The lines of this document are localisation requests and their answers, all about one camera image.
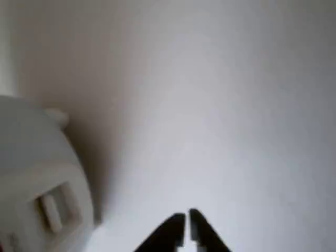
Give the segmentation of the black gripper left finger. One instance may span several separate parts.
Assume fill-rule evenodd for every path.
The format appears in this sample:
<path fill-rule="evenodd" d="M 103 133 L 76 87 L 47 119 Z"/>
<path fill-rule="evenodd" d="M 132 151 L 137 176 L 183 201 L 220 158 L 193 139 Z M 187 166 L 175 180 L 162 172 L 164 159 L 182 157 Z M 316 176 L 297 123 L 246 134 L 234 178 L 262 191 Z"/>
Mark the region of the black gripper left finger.
<path fill-rule="evenodd" d="M 175 213 L 162 222 L 135 250 L 135 252 L 174 252 L 183 247 L 186 215 Z"/>

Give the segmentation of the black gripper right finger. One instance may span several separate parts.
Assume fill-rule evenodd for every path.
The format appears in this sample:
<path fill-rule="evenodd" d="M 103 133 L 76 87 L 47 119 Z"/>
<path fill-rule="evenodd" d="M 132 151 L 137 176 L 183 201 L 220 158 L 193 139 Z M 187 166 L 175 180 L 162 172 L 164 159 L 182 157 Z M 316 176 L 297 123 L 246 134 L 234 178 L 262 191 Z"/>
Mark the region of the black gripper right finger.
<path fill-rule="evenodd" d="M 196 251 L 231 252 L 201 211 L 191 208 L 189 217 L 191 240 L 196 244 Z"/>

